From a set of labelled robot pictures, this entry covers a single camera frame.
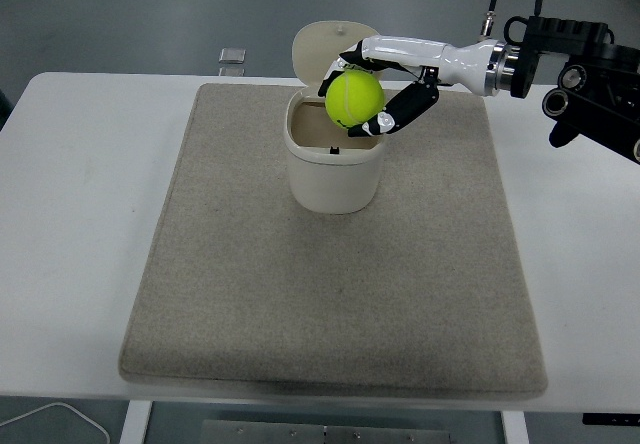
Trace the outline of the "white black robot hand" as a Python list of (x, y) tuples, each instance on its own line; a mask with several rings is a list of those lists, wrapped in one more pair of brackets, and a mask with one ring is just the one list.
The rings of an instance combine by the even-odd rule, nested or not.
[[(495, 43), (457, 48), (415, 38), (367, 37), (331, 64), (318, 95), (325, 99), (331, 121), (350, 137), (393, 134), (437, 102), (440, 85), (460, 84), (478, 96), (496, 94)], [(416, 80), (385, 101), (376, 74), (388, 68), (408, 72)]]

